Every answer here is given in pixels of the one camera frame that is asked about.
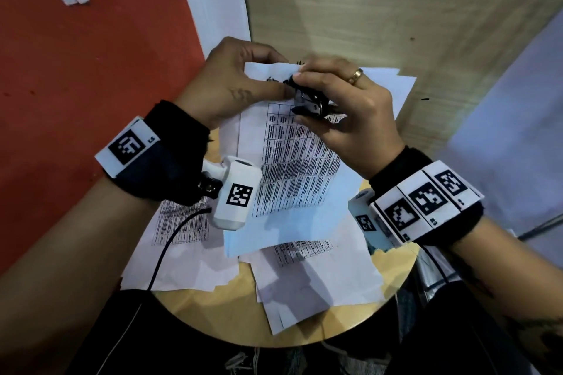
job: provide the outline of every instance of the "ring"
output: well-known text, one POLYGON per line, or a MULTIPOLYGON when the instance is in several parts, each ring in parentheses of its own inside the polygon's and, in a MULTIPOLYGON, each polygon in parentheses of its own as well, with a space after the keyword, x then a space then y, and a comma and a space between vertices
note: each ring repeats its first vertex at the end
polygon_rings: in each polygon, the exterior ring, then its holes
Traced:
POLYGON ((352 75, 352 77, 350 77, 350 78, 348 79, 348 83, 349 83, 350 85, 355 84, 362 74, 364 74, 364 71, 363 71, 361 68, 358 68, 358 69, 356 70, 356 72, 352 75))

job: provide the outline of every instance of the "black cable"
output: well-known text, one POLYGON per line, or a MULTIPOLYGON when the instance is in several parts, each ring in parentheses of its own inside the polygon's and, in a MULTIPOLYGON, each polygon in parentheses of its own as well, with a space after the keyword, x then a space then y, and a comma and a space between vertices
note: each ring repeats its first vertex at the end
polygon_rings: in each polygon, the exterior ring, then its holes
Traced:
MULTIPOLYGON (((444 281, 446 282, 446 284, 449 284, 450 281, 447 279, 446 274, 444 273, 444 270, 442 270, 442 267, 440 266, 440 264, 438 264, 438 261, 436 261, 436 258, 433 257, 433 255, 426 249, 426 247, 424 245, 420 245, 420 247, 422 248, 423 251, 426 252, 426 255, 428 255, 430 257, 430 259, 432 260, 432 262, 434 263, 434 265, 436 266, 436 268, 440 272, 440 274, 441 274, 442 278, 444 279, 444 281)), ((481 346, 483 352, 485 353, 485 356, 487 356, 487 359, 489 360, 489 364, 491 365, 493 372, 496 375, 498 375, 498 371, 496 370, 496 365, 494 364, 493 359, 491 358, 489 352, 485 348, 485 344, 483 344, 483 342, 481 341, 479 334, 477 334, 477 331, 475 330, 475 328, 473 328, 473 325, 469 321, 467 321, 467 324, 469 325, 469 328, 471 328, 471 330, 473 331, 475 338, 477 338, 477 341, 479 342, 479 345, 481 346)))
POLYGON ((178 234, 178 232, 182 229, 182 227, 184 225, 186 225, 186 223, 191 220, 194 216, 196 215, 200 215, 200 214, 208 214, 211 212, 211 208, 203 208, 200 209, 199 211, 194 212, 193 214, 191 214, 190 216, 188 216, 184 221, 179 223, 179 226, 176 227, 176 229, 174 230, 174 233, 171 234, 171 236, 168 238, 168 240, 166 241, 165 244, 165 248, 162 250, 162 252, 160 253, 160 257, 158 258, 158 262, 157 262, 157 266, 154 269, 154 272, 152 274, 152 279, 150 280, 149 283, 149 287, 146 288, 147 291, 150 291, 152 289, 152 286, 154 284, 154 280, 157 278, 157 274, 158 274, 158 269, 160 268, 160 264, 162 263, 162 259, 165 257, 165 253, 168 250, 168 247, 170 246, 170 244, 172 243, 172 241, 174 240, 174 237, 176 237, 176 235, 178 234))

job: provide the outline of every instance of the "orange wall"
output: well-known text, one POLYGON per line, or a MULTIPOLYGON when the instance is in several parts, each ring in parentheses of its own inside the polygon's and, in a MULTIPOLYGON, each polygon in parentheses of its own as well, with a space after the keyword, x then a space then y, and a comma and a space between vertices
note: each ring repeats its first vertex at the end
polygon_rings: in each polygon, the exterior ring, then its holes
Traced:
POLYGON ((186 0, 0 0, 0 272, 100 177, 94 154, 203 62, 186 0))

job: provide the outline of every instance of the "person's right hand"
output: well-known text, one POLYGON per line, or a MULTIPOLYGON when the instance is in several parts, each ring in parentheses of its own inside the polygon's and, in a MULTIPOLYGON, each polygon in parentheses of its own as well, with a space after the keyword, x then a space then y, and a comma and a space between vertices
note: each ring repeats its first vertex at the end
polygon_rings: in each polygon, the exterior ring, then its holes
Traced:
POLYGON ((362 74, 348 79, 358 67, 343 58, 312 57, 293 76, 295 83, 322 91, 347 117, 339 123, 296 116, 342 161, 369 180, 405 148, 398 134, 391 93, 362 74))

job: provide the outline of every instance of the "white wire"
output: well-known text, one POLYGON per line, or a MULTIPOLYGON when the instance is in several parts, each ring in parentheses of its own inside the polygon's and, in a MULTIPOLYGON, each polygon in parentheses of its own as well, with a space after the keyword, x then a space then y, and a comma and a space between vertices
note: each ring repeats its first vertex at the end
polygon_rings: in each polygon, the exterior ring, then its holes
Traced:
POLYGON ((131 321, 129 322, 129 325, 127 325, 127 328, 125 329, 125 331, 123 332, 123 334, 121 334, 121 336, 119 337, 119 339, 117 340, 117 343, 113 346, 113 348, 111 349, 111 351, 109 352, 109 354, 106 356, 106 358, 104 359, 104 362, 102 363, 102 366, 100 366, 100 369, 98 369, 98 371, 96 372, 96 375, 100 375, 100 372, 102 371, 102 369, 104 368, 104 365, 106 364, 106 362, 109 359, 109 356, 111 356, 111 353, 113 353, 113 350, 116 349, 117 345, 119 345, 119 343, 121 342, 121 340, 123 339, 123 337, 125 336, 125 334, 127 333, 127 331, 129 330, 130 326, 133 324, 133 321, 135 320, 135 318, 137 317, 137 313, 139 312, 139 310, 141 309, 141 305, 143 305, 143 303, 139 304, 139 307, 137 308, 137 311, 135 312, 135 314, 133 315, 133 318, 131 319, 131 321))

